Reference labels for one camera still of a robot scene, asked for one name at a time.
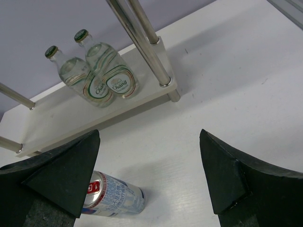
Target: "red logo on can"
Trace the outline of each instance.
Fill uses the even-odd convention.
[[[92,193],[99,192],[99,191],[100,191],[100,182],[99,181],[89,183],[89,188],[87,189],[87,194],[92,194]]]

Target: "soda can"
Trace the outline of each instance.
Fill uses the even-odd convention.
[[[82,208],[82,214],[114,217],[139,214],[145,206],[143,191],[130,183],[94,171]]]

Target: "chrome rod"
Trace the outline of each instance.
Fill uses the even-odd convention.
[[[35,107],[35,103],[29,100],[28,98],[25,98],[24,96],[20,95],[16,91],[10,89],[8,86],[0,83],[0,92],[5,94],[6,96],[16,100],[17,102],[21,103],[22,105],[27,106],[30,110],[32,110]]]
[[[156,44],[159,40],[155,30],[153,29],[149,19],[147,18],[139,0],[128,0],[129,6],[132,8],[133,12],[137,16],[145,34],[151,44]]]
[[[170,100],[174,103],[180,100],[181,96],[177,90],[173,90],[167,94]]]
[[[126,2],[123,2],[123,0],[107,0],[107,2],[160,84],[163,86],[169,84],[171,78],[164,69],[155,51],[146,40],[139,23],[130,8],[126,5]]]
[[[0,147],[20,153],[23,145],[0,136]]]

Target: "can label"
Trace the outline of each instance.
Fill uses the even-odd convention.
[[[91,206],[83,208],[82,213],[112,217],[118,213],[140,213],[144,209],[145,199],[140,188],[103,173],[100,176],[102,192]],[[98,189],[100,182],[91,182],[88,194],[98,192]]]
[[[100,182],[99,181],[95,181],[95,182],[91,182],[89,184],[89,188],[87,190],[87,194],[92,194],[95,192],[99,192],[100,191]]]

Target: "glass bottle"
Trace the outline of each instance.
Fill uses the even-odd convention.
[[[122,98],[132,98],[139,91],[139,83],[132,70],[110,45],[96,42],[87,30],[80,30],[74,40],[85,49],[85,59],[91,70],[102,77],[109,89]]]
[[[86,101],[97,107],[106,107],[113,102],[112,91],[91,72],[84,60],[66,56],[57,46],[48,48],[45,56],[56,64],[63,83]]]

